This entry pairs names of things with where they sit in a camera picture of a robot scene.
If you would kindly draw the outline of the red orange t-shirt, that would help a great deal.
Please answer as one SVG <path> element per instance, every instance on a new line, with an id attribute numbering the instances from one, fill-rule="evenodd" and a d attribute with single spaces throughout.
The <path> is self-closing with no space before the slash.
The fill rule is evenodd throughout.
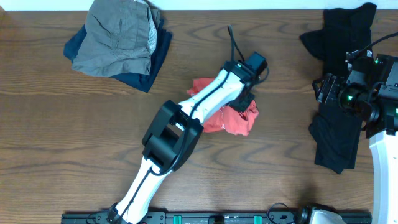
<path id="1" fill-rule="evenodd" d="M 244 112 L 238 112 L 230 106 L 221 107 L 203 125 L 204 133 L 225 130 L 233 135 L 247 136 L 259 115 L 255 100 L 252 100 Z"/>

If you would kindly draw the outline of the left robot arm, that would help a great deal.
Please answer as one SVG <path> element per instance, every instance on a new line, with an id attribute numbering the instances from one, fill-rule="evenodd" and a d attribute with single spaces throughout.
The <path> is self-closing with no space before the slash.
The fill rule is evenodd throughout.
<path id="1" fill-rule="evenodd" d="M 204 123 L 226 105 L 237 112 L 247 110 L 254 99 L 251 88 L 261 82 L 260 74 L 266 69 L 266 59 L 257 52 L 244 60 L 231 59 L 191 98 L 180 103 L 166 101 L 142 139 L 139 172 L 126 196 L 110 208 L 107 221 L 139 223 L 164 179 L 192 154 Z"/>

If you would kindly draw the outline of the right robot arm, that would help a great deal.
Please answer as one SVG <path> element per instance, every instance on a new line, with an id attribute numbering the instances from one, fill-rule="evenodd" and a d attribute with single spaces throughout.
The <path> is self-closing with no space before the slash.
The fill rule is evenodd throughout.
<path id="1" fill-rule="evenodd" d="M 373 223 L 397 223 L 397 57 L 346 54 L 349 75 L 314 80 L 316 100 L 365 122 L 374 167 Z"/>

